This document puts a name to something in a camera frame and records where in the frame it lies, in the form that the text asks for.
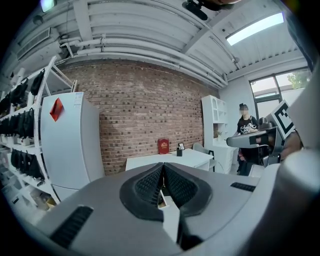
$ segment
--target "red box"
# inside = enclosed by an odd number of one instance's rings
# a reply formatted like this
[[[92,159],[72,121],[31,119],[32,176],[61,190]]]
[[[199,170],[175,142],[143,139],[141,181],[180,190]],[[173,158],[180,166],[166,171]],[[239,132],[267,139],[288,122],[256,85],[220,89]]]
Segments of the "red box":
[[[169,139],[168,138],[160,138],[158,140],[158,150],[160,155],[169,153]]]

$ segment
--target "black rubber pad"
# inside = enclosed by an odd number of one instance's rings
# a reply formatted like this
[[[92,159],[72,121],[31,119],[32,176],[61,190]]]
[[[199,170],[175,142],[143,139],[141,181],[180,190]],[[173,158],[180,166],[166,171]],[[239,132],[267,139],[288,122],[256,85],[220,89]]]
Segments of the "black rubber pad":
[[[79,206],[51,235],[51,239],[58,245],[68,248],[84,226],[93,209],[87,206]]]
[[[243,184],[243,183],[239,183],[239,182],[234,182],[230,186],[234,187],[236,189],[250,191],[250,192],[253,192],[256,188],[256,186],[251,186],[251,185],[247,185],[247,184]]]

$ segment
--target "white bookshelf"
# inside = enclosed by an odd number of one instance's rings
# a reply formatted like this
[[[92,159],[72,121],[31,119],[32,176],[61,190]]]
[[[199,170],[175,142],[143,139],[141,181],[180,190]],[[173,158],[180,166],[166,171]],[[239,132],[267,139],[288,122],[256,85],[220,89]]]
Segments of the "white bookshelf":
[[[8,153],[8,171],[4,172],[4,176],[8,181],[8,186],[10,186],[9,198],[7,197],[9,203],[12,206],[14,212],[20,215],[22,218],[25,218],[32,224],[38,222],[39,218],[43,217],[46,213],[43,210],[37,208],[36,202],[31,197],[31,192],[33,190],[39,190],[45,192],[53,198],[56,204],[59,204],[60,200],[56,195],[56,192],[52,186],[50,181],[50,177],[45,169],[45,164],[42,158],[42,145],[40,141],[40,113],[42,108],[43,98],[50,95],[61,94],[61,93],[69,93],[71,92],[74,83],[69,80],[55,65],[57,57],[53,56],[50,63],[44,67],[44,75],[39,87],[39,91],[35,100],[32,103],[24,108],[21,108],[16,111],[10,111],[10,113],[6,116],[2,116],[0,121],[3,121],[6,118],[11,118],[12,116],[23,113],[24,111],[29,111],[31,108],[34,109],[34,143],[30,145],[23,145],[15,143],[13,138],[9,139],[9,137],[5,137],[1,135],[0,145],[7,148],[12,152],[12,150],[22,151],[31,155],[35,155],[38,161],[40,171],[44,177],[43,184],[40,183],[39,179],[35,179],[31,176],[28,176],[20,171],[16,170],[10,162],[11,153]],[[32,73],[28,78],[28,88],[30,89],[31,84],[35,77],[42,71],[42,69]],[[14,204],[17,199],[19,199],[19,204]]]
[[[204,125],[204,148],[214,152],[214,159],[217,160],[215,171],[227,174],[230,172],[233,152],[235,148],[229,147],[226,143],[228,134],[228,110],[227,104],[212,95],[201,99]],[[221,138],[214,138],[215,127],[221,132]]]

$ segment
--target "black t-shirt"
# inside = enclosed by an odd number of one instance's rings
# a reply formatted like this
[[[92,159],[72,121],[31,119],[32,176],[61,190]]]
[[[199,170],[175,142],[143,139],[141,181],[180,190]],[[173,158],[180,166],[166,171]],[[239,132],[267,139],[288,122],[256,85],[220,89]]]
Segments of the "black t-shirt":
[[[258,122],[255,117],[250,115],[248,120],[244,120],[244,117],[241,116],[238,122],[238,129],[236,130],[238,133],[248,134],[250,132],[250,128],[258,129]]]
[[[239,119],[237,132],[242,134],[248,134],[251,129],[258,129],[257,119],[250,116],[248,120],[244,120],[243,116]],[[258,148],[241,148],[241,152],[247,162],[256,163],[258,162]]]

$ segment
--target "vent slot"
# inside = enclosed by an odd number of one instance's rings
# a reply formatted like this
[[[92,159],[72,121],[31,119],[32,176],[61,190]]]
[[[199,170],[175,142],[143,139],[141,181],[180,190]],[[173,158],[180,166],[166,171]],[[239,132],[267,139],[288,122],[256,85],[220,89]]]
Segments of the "vent slot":
[[[18,60],[20,60],[27,52],[29,52],[36,45],[40,44],[42,41],[48,39],[50,37],[50,28],[42,31],[37,34],[34,38],[32,38],[29,42],[27,42],[21,50],[19,50],[16,54]]]
[[[251,185],[247,185],[247,184],[243,184],[243,183],[239,183],[239,182],[232,183],[230,185],[230,187],[234,187],[236,189],[250,191],[250,192],[253,192],[256,188],[256,186],[251,186]]]
[[[68,248],[84,226],[93,209],[87,206],[79,206],[51,235],[51,239],[58,245]]]

